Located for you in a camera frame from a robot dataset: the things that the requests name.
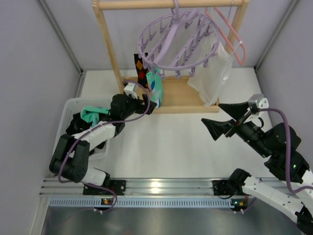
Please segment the teal sock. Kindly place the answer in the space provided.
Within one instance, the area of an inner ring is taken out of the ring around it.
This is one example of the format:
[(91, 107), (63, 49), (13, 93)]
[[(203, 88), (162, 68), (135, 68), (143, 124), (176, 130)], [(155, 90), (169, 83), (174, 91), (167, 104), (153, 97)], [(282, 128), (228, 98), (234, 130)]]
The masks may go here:
[(109, 109), (94, 106), (84, 106), (80, 112), (80, 118), (94, 127), (99, 123), (100, 114), (108, 114)]
[(163, 100), (162, 79), (159, 74), (159, 69), (155, 68), (154, 72), (150, 71), (146, 75), (149, 90), (152, 94), (151, 101), (156, 103), (156, 108), (161, 106)]

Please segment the purple round clip hanger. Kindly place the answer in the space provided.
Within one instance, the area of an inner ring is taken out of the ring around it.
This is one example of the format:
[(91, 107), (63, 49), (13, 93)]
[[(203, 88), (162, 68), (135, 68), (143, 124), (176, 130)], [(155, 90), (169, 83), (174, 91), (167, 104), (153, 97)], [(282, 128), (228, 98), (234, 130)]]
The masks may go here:
[(174, 1), (171, 13), (157, 18), (142, 31), (138, 39), (138, 57), (143, 68), (161, 78), (173, 71), (177, 79), (182, 71), (194, 77), (196, 68), (206, 68), (217, 54), (221, 35), (214, 20), (199, 12), (181, 11)]

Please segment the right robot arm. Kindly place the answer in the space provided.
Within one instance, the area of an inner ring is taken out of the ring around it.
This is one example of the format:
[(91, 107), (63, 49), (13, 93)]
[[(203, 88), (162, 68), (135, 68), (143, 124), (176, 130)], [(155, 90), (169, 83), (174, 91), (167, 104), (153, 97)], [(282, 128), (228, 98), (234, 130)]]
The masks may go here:
[[(287, 216), (305, 235), (313, 233), (313, 171), (308, 162), (297, 152), (301, 139), (289, 126), (284, 113), (269, 107), (266, 98), (250, 99), (237, 104), (220, 103), (219, 107), (231, 116), (228, 121), (202, 118), (213, 140), (220, 136), (237, 135), (261, 157), (269, 172), (286, 184), (293, 198), (274, 189), (237, 168), (226, 180), (213, 182), (215, 196), (228, 199), (235, 195), (247, 195), (263, 201)], [(282, 122), (264, 132), (252, 119), (260, 118), (262, 112), (276, 112)]]

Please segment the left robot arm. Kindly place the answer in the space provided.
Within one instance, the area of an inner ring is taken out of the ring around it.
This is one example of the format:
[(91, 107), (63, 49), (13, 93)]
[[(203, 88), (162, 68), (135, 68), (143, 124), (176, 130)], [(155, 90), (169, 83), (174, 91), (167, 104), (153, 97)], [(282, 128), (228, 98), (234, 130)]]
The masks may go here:
[(107, 187), (110, 175), (103, 170), (91, 167), (90, 153), (96, 147), (119, 135), (133, 114), (139, 117), (149, 115), (157, 107), (144, 94), (142, 98), (117, 94), (111, 101), (110, 109), (100, 116), (96, 125), (73, 135), (63, 134), (56, 145), (50, 172), (57, 174), (60, 183), (91, 184), (97, 188)]

